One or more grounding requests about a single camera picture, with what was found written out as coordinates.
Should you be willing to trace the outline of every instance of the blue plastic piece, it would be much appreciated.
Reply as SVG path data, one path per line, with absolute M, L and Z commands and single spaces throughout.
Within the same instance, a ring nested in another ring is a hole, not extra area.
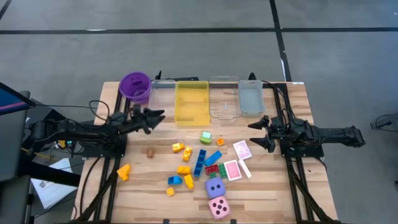
M 200 149 L 197 164 L 195 166 L 195 170 L 193 171 L 194 177 L 200 177 L 201 168 L 203 167 L 203 161 L 205 161 L 206 150 Z
M 182 178 L 179 176 L 169 177 L 169 184 L 182 184 Z
M 213 155 L 211 155 L 206 161 L 205 165 L 206 166 L 211 166 L 213 163 L 215 163 L 219 158 L 221 158 L 222 153 L 220 151 L 216 151 Z

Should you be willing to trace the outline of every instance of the computer screen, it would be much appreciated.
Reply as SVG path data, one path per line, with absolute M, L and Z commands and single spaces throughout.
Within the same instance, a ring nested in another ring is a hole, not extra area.
M 33 108 L 35 103 L 0 82 L 0 115 Z

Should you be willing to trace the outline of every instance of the concrete floor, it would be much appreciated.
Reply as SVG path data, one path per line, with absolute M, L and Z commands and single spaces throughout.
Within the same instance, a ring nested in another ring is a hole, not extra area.
M 398 2 L 278 0 L 281 27 L 398 27 Z M 12 0 L 0 30 L 273 27 L 269 1 Z M 318 126 L 361 129 L 359 149 L 324 145 L 339 219 L 398 220 L 398 138 L 370 121 L 398 112 L 398 33 L 284 33 L 292 80 L 305 82 Z M 47 104 L 85 105 L 105 81 L 140 70 L 153 78 L 235 75 L 283 81 L 270 33 L 0 35 L 0 79 Z M 80 121 L 88 110 L 59 112 Z M 72 164 L 80 162 L 74 158 Z M 73 201 L 36 223 L 69 220 Z M 42 212 L 35 202 L 34 214 Z

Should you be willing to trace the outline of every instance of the yellow plastic bin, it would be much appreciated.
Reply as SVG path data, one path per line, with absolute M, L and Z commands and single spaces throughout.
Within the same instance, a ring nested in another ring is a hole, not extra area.
M 209 125 L 209 83 L 207 81 L 177 82 L 174 121 L 182 126 Z

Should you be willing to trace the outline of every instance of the white paper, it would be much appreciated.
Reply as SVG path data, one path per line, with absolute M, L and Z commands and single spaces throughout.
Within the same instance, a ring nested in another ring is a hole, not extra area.
M 50 167 L 55 169 L 62 169 L 67 172 L 72 172 L 68 158 L 61 159 L 60 161 L 52 164 Z M 45 180 L 31 179 L 31 181 L 33 186 L 35 187 L 37 195 L 39 195 L 40 201 L 42 202 L 44 209 L 52 207 L 57 202 L 61 201 L 61 199 L 63 199 L 65 196 L 77 189 L 77 187 L 55 184 L 53 182 Z

